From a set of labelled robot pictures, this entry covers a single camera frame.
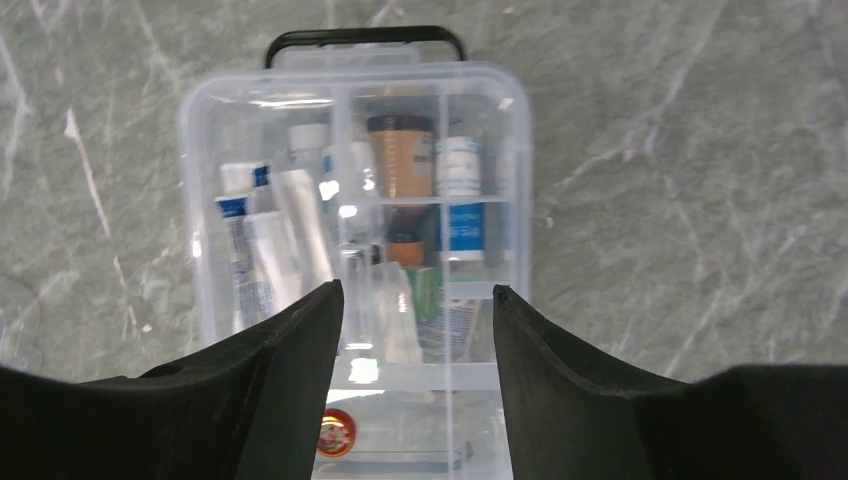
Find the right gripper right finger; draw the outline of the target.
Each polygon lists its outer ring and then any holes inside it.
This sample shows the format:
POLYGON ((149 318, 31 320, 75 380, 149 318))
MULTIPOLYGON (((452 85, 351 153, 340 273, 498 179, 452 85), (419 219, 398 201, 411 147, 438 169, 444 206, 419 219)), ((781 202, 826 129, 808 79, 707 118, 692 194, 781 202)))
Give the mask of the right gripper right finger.
POLYGON ((493 300, 517 479, 847 475, 843 365, 740 365, 687 384, 605 353, 505 285, 493 300))

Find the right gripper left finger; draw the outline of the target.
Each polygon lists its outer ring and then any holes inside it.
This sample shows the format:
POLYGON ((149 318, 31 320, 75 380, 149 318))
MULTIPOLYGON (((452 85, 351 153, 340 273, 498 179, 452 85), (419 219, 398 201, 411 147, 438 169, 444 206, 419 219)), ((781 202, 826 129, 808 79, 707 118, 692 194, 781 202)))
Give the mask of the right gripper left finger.
POLYGON ((308 479, 344 294, 332 280, 275 316, 136 378, 1 371, 5 479, 308 479))

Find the small red balm tin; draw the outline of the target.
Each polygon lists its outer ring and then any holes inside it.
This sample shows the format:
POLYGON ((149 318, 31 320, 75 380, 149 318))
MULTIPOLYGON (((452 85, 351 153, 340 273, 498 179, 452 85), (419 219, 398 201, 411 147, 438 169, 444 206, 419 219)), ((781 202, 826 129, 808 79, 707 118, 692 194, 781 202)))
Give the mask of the small red balm tin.
POLYGON ((357 426, 353 417, 338 408, 327 408, 322 416, 317 453, 329 458, 349 453, 356 440, 357 426))

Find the teal packaged item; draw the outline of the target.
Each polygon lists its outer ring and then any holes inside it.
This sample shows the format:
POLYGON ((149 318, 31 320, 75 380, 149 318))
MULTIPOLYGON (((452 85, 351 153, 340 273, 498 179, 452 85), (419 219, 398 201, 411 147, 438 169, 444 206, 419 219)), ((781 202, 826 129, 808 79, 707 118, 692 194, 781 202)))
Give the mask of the teal packaged item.
POLYGON ((262 162, 219 167, 215 199, 230 239, 232 331, 254 326, 336 277, 311 172, 262 162))

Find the green sachet packet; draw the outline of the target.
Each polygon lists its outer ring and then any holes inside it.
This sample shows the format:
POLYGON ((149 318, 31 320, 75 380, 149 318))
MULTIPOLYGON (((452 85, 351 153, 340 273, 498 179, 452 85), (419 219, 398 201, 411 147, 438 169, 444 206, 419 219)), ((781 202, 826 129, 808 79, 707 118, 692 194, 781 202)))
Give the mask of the green sachet packet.
POLYGON ((442 310, 442 278, 437 267, 405 267, 414 306, 416 321, 427 323, 435 320, 442 310))

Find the amber medicine bottle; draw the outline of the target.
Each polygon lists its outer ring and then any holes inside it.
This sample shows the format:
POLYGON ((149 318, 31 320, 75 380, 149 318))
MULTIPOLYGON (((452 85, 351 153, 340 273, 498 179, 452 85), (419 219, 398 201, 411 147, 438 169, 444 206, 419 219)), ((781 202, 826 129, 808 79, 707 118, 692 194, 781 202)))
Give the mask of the amber medicine bottle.
MULTIPOLYGON (((434 120, 413 114, 374 115, 366 128, 375 147, 380 195, 391 199, 424 198, 434 194, 434 120)), ((423 204, 399 204, 388 209, 388 259, 403 267, 424 264, 424 240, 419 224, 423 204)))

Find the white gauze packet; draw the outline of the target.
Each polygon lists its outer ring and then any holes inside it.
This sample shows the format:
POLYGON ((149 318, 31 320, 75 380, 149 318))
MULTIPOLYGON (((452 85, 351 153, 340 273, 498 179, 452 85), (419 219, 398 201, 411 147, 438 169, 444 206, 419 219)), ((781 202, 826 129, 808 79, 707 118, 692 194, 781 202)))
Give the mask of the white gauze packet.
POLYGON ((342 345, 383 364, 423 362, 407 275, 397 262, 350 262, 343 279, 342 345))

